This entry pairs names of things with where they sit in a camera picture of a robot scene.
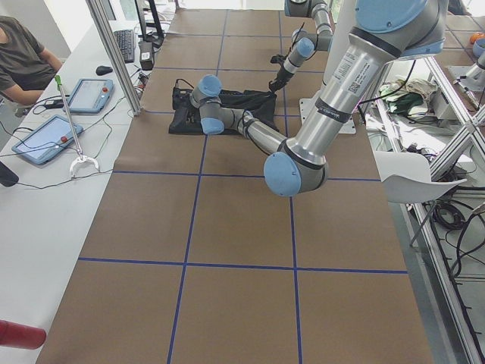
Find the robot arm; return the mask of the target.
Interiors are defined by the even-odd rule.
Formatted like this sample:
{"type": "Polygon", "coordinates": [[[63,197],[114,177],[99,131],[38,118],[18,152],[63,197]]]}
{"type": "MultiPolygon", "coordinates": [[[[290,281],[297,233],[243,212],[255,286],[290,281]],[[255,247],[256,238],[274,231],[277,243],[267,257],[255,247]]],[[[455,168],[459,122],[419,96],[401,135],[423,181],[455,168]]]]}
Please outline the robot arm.
{"type": "Polygon", "coordinates": [[[284,11],[287,17],[312,19],[315,31],[311,33],[304,30],[302,24],[293,31],[288,52],[285,55],[276,54],[271,57],[270,63],[280,66],[276,77],[268,83],[268,89],[273,94],[284,88],[300,67],[315,54],[327,53],[324,65],[326,67],[333,40],[329,1],[285,1],[284,11]]]}
{"type": "Polygon", "coordinates": [[[332,28],[325,1],[288,1],[287,16],[311,18],[317,29],[313,34],[293,34],[293,48],[281,62],[271,90],[283,88],[315,51],[326,50],[338,60],[333,70],[325,71],[299,132],[284,137],[249,111],[223,107],[221,82],[210,74],[189,95],[202,131],[215,135],[234,130],[264,151],[264,179],[273,193],[295,196],[316,190],[327,178],[326,151],[382,67],[399,58],[441,52],[447,9],[445,1],[354,1],[349,10],[342,10],[350,21],[332,28]]]}

